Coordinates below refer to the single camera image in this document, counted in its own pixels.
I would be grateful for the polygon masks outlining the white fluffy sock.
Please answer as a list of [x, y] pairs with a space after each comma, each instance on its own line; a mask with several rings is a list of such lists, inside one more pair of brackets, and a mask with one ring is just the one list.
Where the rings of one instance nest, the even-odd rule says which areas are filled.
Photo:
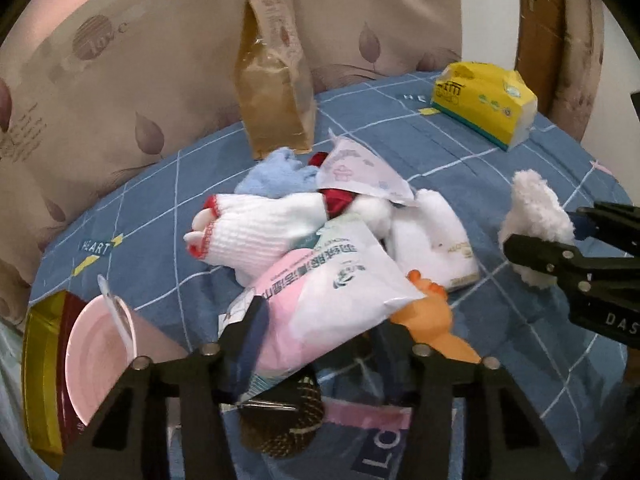
[[500, 249], [513, 234], [573, 245], [574, 229], [558, 196], [537, 171], [520, 170], [513, 175], [511, 209], [498, 234]]

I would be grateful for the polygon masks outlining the black gold mesh pouch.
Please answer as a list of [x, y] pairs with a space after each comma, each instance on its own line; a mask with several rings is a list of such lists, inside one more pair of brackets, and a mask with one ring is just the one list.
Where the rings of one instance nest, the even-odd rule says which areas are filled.
[[316, 370], [305, 366], [238, 408], [241, 441], [273, 458], [303, 452], [323, 424], [326, 408]]

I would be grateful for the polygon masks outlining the orange plush toy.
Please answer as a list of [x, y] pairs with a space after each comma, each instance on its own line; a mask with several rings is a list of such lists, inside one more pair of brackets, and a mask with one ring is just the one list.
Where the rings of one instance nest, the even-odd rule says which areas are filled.
[[418, 270], [411, 270], [407, 278], [425, 297], [395, 312], [390, 322], [405, 326], [417, 344], [427, 344], [447, 359], [478, 364], [482, 360], [480, 355], [452, 333], [454, 317], [446, 289], [424, 278]]

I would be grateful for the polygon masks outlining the pink white wipes pack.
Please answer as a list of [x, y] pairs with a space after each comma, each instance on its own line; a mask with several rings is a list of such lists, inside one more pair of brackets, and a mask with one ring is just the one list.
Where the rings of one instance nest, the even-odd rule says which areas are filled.
[[222, 386], [254, 398], [424, 296], [359, 216], [326, 222], [218, 318]]

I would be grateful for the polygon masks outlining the floral white sachet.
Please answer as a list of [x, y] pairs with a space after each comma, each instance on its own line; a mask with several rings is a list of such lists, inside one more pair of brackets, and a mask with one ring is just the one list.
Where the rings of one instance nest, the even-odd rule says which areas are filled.
[[329, 130], [329, 139], [333, 150], [316, 175], [319, 190], [335, 188], [384, 198], [398, 205], [413, 203], [409, 183], [384, 159], [349, 136], [336, 136]]

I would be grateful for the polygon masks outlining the pink ceramic mug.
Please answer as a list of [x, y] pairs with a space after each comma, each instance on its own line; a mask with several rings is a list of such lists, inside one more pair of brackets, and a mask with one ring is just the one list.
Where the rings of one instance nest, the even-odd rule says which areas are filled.
[[103, 296], [84, 307], [75, 321], [65, 356], [65, 381], [70, 403], [78, 418], [88, 424], [107, 393], [135, 356], [148, 356], [155, 363], [182, 359], [185, 348], [159, 328], [122, 307], [132, 335], [134, 354], [127, 353]]

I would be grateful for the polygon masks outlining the white spoon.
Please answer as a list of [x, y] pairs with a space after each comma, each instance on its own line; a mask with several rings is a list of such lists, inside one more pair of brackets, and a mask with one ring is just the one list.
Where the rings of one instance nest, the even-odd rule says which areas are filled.
[[119, 305], [116, 296], [112, 293], [106, 277], [99, 274], [96, 281], [98, 282], [100, 293], [103, 296], [108, 312], [110, 312], [118, 336], [125, 348], [126, 357], [128, 361], [131, 362], [136, 354], [134, 353], [134, 337], [130, 330], [128, 318]]

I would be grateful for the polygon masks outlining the white knit glove red cuff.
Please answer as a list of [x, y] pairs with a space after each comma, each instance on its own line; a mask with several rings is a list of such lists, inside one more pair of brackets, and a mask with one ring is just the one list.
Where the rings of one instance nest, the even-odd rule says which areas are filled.
[[282, 198], [215, 194], [183, 239], [194, 258], [232, 269], [236, 281], [247, 286], [327, 221], [326, 202], [318, 192]]

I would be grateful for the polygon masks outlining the gold red tin box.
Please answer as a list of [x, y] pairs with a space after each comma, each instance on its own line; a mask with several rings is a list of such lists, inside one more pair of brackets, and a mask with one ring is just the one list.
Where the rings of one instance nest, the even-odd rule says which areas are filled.
[[70, 331], [84, 300], [61, 290], [34, 304], [26, 316], [22, 352], [24, 426], [30, 447], [54, 470], [84, 431], [66, 387]]

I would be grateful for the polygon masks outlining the yellow tissue pack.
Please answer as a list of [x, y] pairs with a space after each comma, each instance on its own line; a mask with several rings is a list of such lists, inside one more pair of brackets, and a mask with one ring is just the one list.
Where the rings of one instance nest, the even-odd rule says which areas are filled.
[[455, 62], [435, 79], [432, 107], [507, 152], [528, 139], [538, 99], [516, 70]]

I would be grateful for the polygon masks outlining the blue checked tablecloth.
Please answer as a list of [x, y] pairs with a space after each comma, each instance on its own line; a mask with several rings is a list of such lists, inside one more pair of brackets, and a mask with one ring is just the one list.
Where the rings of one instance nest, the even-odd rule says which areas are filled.
[[[556, 287], [525, 284], [503, 257], [499, 232], [514, 174], [545, 180], [569, 211], [626, 203], [617, 181], [549, 119], [503, 151], [454, 118], [431, 110], [436, 75], [414, 73], [320, 94], [314, 148], [344, 136], [384, 159], [420, 206], [390, 230], [402, 270], [449, 290], [454, 332], [511, 373], [572, 469], [623, 401], [626, 349], [568, 318]], [[59, 290], [82, 299], [104, 275], [130, 307], [183, 348], [212, 340], [240, 285], [229, 269], [195, 260], [184, 233], [206, 198], [229, 193], [253, 167], [241, 124], [170, 155], [82, 214], [46, 250], [30, 298]]]

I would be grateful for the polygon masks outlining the light blue fluffy sock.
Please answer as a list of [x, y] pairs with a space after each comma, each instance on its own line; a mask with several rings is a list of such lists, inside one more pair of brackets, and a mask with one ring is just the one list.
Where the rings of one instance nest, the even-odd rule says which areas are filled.
[[282, 198], [317, 191], [318, 168], [305, 165], [290, 148], [278, 148], [258, 162], [235, 187], [235, 194]]

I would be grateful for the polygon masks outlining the red sleep mask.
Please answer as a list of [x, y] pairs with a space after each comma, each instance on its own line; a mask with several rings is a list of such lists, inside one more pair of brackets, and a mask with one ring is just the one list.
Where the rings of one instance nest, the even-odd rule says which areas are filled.
[[[309, 159], [308, 165], [320, 168], [328, 156], [327, 152], [314, 153]], [[329, 219], [340, 216], [357, 196], [356, 193], [339, 190], [338, 188], [322, 188], [320, 193], [324, 197], [326, 213]]]

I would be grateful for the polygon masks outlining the kraft paper snack bag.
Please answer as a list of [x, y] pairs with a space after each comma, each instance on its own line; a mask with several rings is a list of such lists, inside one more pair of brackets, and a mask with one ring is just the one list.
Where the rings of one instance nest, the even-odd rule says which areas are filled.
[[278, 148], [311, 151], [314, 85], [286, 0], [245, 0], [233, 78], [254, 159]]

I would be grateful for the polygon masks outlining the beige leaf print curtain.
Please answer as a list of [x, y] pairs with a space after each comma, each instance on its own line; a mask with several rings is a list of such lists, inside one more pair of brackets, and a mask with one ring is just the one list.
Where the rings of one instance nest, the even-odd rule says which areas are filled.
[[[315, 92], [440, 70], [461, 0], [284, 0]], [[32, 0], [1, 46], [1, 315], [101, 197], [240, 117], [245, 0]]]

